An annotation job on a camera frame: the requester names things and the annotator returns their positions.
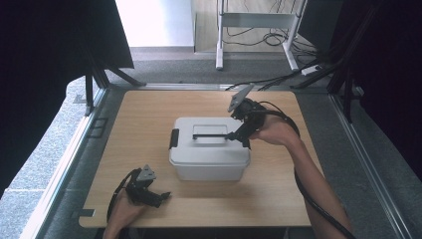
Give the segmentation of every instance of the wooden tabletop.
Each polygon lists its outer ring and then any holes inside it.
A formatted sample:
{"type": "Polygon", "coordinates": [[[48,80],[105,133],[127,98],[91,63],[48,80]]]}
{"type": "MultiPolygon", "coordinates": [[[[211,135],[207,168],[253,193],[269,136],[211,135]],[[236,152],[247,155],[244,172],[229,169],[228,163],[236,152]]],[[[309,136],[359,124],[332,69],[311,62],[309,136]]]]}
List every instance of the wooden tabletop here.
{"type": "MultiPolygon", "coordinates": [[[[157,179],[155,193],[171,191],[159,208],[148,207],[135,227],[308,226],[293,163],[282,146],[251,140],[251,163],[239,181],[181,181],[169,162],[169,141],[181,117],[229,117],[234,92],[127,92],[111,130],[105,152],[80,217],[84,227],[105,227],[112,193],[133,169],[148,164],[157,179]]],[[[316,165],[313,143],[296,97],[290,92],[250,92],[253,101],[268,101],[298,125],[316,165]]]]}

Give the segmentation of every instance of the black cable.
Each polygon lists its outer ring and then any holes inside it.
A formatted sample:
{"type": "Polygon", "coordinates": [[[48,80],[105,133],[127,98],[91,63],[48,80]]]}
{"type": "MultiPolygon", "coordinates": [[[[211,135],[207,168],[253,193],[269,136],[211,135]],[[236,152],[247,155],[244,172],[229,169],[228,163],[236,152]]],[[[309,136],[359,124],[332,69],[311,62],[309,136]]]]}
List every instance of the black cable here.
{"type": "Polygon", "coordinates": [[[325,220],[327,220],[333,227],[335,227],[339,232],[341,232],[346,238],[348,239],[355,239],[353,234],[349,232],[341,223],[339,223],[335,218],[333,218],[331,215],[329,215],[328,212],[323,210],[308,194],[304,186],[302,185],[301,180],[298,177],[298,173],[295,170],[295,180],[296,184],[298,185],[298,189],[301,192],[301,194],[304,196],[304,199],[310,204],[310,206],[318,212],[325,220]]]}
{"type": "Polygon", "coordinates": [[[112,209],[113,209],[113,207],[114,207],[114,204],[115,204],[115,199],[117,198],[117,196],[118,196],[118,193],[121,191],[121,189],[122,188],[124,188],[124,184],[127,182],[127,179],[128,178],[130,178],[131,176],[133,176],[136,172],[138,172],[139,171],[139,169],[134,169],[134,170],[132,170],[122,181],[121,181],[121,183],[118,185],[118,187],[115,189],[115,191],[114,191],[114,193],[112,194],[112,197],[111,197],[111,201],[109,202],[109,205],[108,205],[108,210],[107,210],[107,212],[106,212],[106,221],[108,222],[108,220],[109,220],[109,217],[111,216],[111,212],[112,212],[112,209]]]}

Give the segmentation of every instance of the metal frame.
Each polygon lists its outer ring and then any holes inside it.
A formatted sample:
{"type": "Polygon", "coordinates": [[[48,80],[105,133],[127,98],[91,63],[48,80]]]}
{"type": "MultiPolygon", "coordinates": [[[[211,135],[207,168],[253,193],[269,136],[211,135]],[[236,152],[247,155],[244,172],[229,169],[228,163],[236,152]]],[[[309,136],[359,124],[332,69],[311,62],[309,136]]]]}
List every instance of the metal frame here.
{"type": "Polygon", "coordinates": [[[289,39],[283,43],[286,57],[292,71],[297,71],[298,64],[291,51],[293,40],[295,39],[302,14],[305,10],[306,0],[301,2],[296,14],[281,13],[229,13],[224,11],[224,0],[221,0],[220,12],[218,13],[218,42],[216,52],[216,69],[223,70],[223,28],[279,28],[289,29],[289,39]]]}

